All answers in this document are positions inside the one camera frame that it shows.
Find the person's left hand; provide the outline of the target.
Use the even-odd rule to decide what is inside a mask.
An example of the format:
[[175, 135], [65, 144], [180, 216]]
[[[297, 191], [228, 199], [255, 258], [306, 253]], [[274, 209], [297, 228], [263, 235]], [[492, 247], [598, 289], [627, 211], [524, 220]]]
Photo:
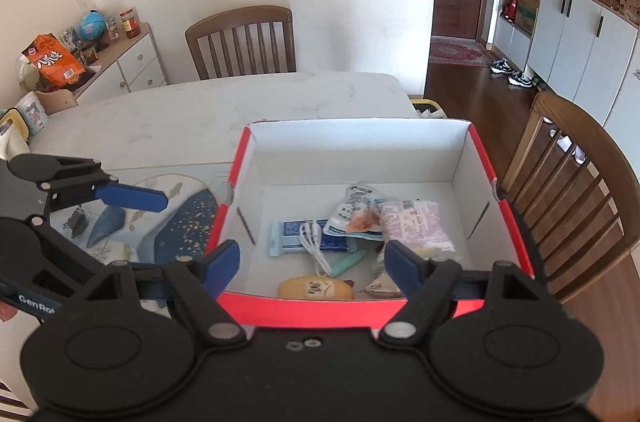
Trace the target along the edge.
[[16, 307], [8, 303], [0, 302], [0, 320], [2, 322], [8, 322], [12, 320], [17, 315], [17, 313], [18, 310]]

